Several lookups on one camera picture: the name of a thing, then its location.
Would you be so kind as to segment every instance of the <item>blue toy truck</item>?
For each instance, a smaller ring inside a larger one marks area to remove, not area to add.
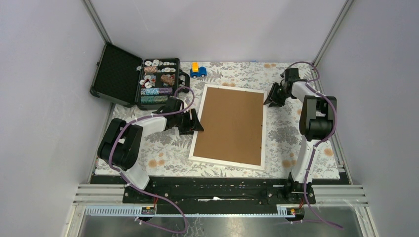
[[[192,63],[191,68],[191,77],[197,78],[197,77],[206,77],[207,76],[207,69],[205,67],[198,68],[198,63]]]

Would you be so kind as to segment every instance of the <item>black case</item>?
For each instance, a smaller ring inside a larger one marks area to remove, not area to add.
[[[172,73],[154,73],[156,75],[156,86],[162,87],[160,77],[164,74],[175,74],[175,84],[173,93],[180,85],[189,87],[189,75],[180,70],[180,60],[178,58],[158,59],[163,62],[173,62],[173,66],[158,66],[161,68],[176,68]],[[141,110],[158,109],[164,103],[141,104],[141,85],[139,81],[144,77],[143,60],[131,53],[128,53],[110,43],[103,47],[102,55],[97,63],[96,74],[90,87],[90,93],[98,98],[104,98],[124,107],[137,105]],[[185,76],[185,79],[179,78],[179,75]]]

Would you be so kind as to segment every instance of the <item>tabletop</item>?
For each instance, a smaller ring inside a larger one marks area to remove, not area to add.
[[[280,82],[280,74],[290,63],[199,63],[207,68],[207,77],[191,78],[190,86],[196,98],[192,108],[199,110],[205,84],[236,86],[269,91],[272,83]],[[181,69],[189,73],[190,62],[181,62]],[[309,67],[296,65],[301,78],[310,79]],[[192,100],[191,93],[181,93],[179,98],[187,103]],[[265,170],[255,171],[244,168],[189,161],[192,135],[179,136],[177,128],[154,133],[141,141],[137,162],[151,176],[200,176],[200,177],[258,177],[287,178],[296,164],[301,146],[298,129],[302,103],[297,99],[287,99],[281,108],[267,108]],[[136,106],[125,108],[116,105],[112,118],[131,121],[149,115],[151,111],[141,111]],[[314,164],[313,178],[338,179],[334,153],[330,142],[319,146],[317,162]],[[96,175],[118,175],[103,160],[97,159]]]

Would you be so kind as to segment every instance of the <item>white picture frame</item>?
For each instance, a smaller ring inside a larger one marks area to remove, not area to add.
[[[204,103],[205,103],[205,96],[207,94],[207,89],[209,87],[227,89],[227,90],[239,90],[239,91],[248,91],[248,92],[254,92],[254,93],[262,93],[263,94],[263,101],[265,101],[266,98],[268,97],[268,92],[264,91],[264,90],[254,90],[254,89],[247,89],[247,88],[240,88],[240,87],[205,84],[204,92],[203,92],[202,98],[201,98],[201,104],[199,106],[199,111],[198,111],[198,119],[199,120],[201,120],[202,110],[204,108]],[[246,163],[239,163],[239,162],[232,162],[232,161],[225,161],[225,160],[219,160],[219,159],[211,159],[211,158],[194,156],[195,144],[196,144],[196,140],[197,140],[197,137],[198,137],[198,132],[197,131],[194,132],[194,135],[193,135],[193,138],[192,138],[191,150],[189,152],[189,160],[197,161],[197,162],[204,162],[204,163],[212,163],[212,164],[223,165],[223,166],[229,166],[229,167],[234,167],[234,168],[265,170],[266,110],[267,110],[267,105],[264,105],[263,106],[263,117],[262,117],[263,127],[262,127],[262,149],[261,149],[260,165],[246,164]]]

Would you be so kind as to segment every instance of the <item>white wall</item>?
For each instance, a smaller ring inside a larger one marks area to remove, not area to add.
[[[314,60],[345,0],[92,0],[112,42],[146,58]]]
[[[381,237],[417,236],[419,1],[356,1],[320,65]]]
[[[89,94],[103,41],[79,0],[0,3],[0,236],[57,237],[109,103]]]

